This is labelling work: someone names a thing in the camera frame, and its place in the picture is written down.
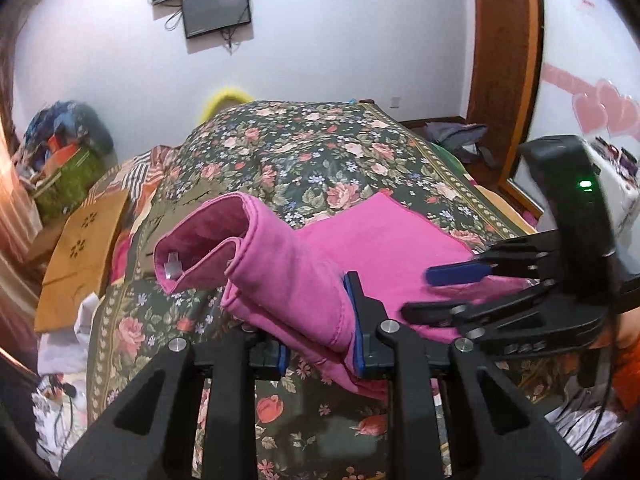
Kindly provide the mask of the orange sleeve forearm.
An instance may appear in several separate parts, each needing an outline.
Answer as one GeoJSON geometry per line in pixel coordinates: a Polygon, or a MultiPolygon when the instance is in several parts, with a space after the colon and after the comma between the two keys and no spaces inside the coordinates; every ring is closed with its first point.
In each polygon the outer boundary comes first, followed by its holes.
{"type": "Polygon", "coordinates": [[[617,356],[613,365],[613,388],[626,411],[632,412],[639,404],[639,316],[640,308],[618,317],[618,332],[613,340],[612,330],[606,328],[593,348],[603,348],[615,342],[617,356]]]}

